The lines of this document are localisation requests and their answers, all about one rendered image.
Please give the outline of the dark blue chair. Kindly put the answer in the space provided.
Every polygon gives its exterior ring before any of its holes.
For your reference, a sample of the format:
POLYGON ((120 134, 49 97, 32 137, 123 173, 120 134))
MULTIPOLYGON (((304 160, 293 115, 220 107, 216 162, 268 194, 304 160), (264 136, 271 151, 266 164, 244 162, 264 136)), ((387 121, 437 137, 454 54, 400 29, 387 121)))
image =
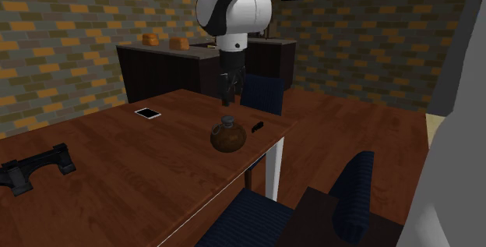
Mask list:
MULTIPOLYGON (((356 245, 369 227, 372 151, 345 166, 329 194, 338 199, 332 215, 336 235, 356 245)), ((274 247, 294 211, 250 189, 242 189, 195 247, 274 247)))
MULTIPOLYGON (((240 105, 281 115, 284 96, 284 81, 277 78, 247 74, 241 93, 240 105)), ((266 197, 276 200, 280 185, 280 170, 283 157, 284 138, 282 137, 269 150, 269 163, 266 166, 271 174, 266 176, 266 197)))

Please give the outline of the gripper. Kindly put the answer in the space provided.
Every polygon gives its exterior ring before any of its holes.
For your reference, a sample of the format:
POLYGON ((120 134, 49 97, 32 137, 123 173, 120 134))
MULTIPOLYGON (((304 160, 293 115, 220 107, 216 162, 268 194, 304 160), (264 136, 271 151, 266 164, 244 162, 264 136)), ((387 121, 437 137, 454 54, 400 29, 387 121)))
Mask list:
POLYGON ((218 93, 222 105, 228 106, 228 94, 232 85, 234 93, 241 95, 245 82, 245 51, 223 51, 220 50, 220 75, 218 76, 218 93))

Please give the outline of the black bracket-shaped stand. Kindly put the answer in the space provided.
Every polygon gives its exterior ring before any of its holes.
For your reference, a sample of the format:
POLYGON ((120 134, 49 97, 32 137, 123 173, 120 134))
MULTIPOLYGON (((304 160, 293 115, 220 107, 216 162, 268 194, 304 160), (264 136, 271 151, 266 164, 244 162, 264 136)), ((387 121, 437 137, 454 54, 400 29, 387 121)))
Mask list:
POLYGON ((76 170, 65 143, 53 146, 52 150, 27 157, 20 161, 5 162, 0 167, 0 186, 9 187, 14 196, 33 189, 30 176, 39 168, 54 164, 63 175, 76 170))

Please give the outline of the white tablet black screen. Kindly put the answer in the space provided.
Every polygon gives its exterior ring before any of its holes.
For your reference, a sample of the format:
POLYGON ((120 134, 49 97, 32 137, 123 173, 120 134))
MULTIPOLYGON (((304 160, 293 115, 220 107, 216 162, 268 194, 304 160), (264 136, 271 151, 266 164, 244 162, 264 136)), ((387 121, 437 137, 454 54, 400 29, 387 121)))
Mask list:
POLYGON ((161 113, 156 112, 156 111, 149 109, 149 108, 139 109, 139 110, 135 111, 135 113, 140 115, 140 116, 143 116, 144 118, 147 118, 147 119, 153 119, 153 118, 161 116, 161 113))

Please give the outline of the wooden table white leg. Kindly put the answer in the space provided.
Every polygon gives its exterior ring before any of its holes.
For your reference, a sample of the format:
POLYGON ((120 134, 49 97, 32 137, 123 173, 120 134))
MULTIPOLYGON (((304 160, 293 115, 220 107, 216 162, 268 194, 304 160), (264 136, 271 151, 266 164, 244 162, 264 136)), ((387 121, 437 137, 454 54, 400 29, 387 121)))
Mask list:
POLYGON ((260 157, 269 163, 295 123, 176 90, 0 139, 0 163, 65 143, 76 166, 68 175, 38 169, 20 196, 0 188, 0 247, 194 247, 243 188, 245 170, 260 157), (161 116, 135 113, 143 108, 161 116), (210 142, 224 115, 247 134, 233 153, 210 142))

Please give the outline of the dark counter cabinet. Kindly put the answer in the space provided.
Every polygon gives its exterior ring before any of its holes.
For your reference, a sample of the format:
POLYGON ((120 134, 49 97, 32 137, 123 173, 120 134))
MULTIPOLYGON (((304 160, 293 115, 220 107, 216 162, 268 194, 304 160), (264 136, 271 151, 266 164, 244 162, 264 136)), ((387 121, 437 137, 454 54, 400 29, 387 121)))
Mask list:
MULTIPOLYGON (((128 102, 134 103, 179 89, 218 97, 219 50, 212 38, 193 38, 187 51, 171 50, 168 41, 157 46, 140 42, 118 45, 128 102)), ((291 87, 297 42, 250 38, 245 50, 246 72, 280 78, 291 87)))

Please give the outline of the brown round jug grey cap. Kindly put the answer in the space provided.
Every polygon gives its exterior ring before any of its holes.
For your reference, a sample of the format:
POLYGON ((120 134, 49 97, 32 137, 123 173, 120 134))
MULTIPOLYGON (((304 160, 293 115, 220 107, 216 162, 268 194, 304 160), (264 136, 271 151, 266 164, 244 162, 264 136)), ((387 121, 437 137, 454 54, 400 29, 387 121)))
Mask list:
POLYGON ((234 117, 224 115, 221 123, 212 127, 210 142, 214 149, 222 153, 233 153, 244 146, 246 138, 245 129, 234 122, 234 117))

